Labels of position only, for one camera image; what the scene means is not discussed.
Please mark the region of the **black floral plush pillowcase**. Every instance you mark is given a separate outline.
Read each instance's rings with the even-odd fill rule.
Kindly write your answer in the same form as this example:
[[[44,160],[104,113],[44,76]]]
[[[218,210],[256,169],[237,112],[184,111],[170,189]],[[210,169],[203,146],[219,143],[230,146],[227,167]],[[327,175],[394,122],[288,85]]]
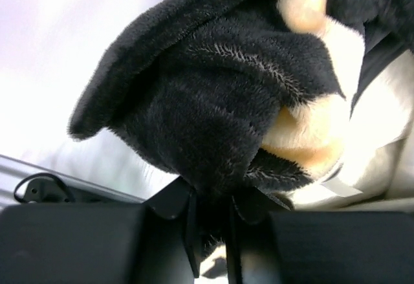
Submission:
[[[108,129],[209,202],[288,196],[345,152],[372,22],[413,53],[413,0],[163,0],[107,49],[69,132]]]

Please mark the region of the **white pillow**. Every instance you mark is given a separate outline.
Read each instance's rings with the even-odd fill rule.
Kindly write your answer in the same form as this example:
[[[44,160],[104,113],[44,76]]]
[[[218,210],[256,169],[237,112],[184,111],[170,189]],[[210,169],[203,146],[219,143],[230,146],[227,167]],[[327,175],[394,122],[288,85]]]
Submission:
[[[387,192],[413,132],[413,53],[387,30],[365,26],[365,56],[349,139],[331,174],[288,195],[297,209],[337,208]]]

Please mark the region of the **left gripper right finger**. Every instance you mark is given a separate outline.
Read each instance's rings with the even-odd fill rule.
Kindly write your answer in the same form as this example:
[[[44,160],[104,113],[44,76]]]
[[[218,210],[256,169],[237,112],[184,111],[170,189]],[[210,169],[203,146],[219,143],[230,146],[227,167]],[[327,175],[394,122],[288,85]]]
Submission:
[[[413,217],[298,212],[249,188],[229,202],[230,283],[412,283]]]

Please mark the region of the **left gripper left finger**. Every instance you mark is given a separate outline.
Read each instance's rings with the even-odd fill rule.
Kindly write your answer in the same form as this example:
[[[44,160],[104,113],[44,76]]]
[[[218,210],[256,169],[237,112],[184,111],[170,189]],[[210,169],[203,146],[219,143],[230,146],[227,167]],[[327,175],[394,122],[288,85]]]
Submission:
[[[177,179],[143,203],[30,203],[1,212],[2,283],[193,283],[196,196]]]

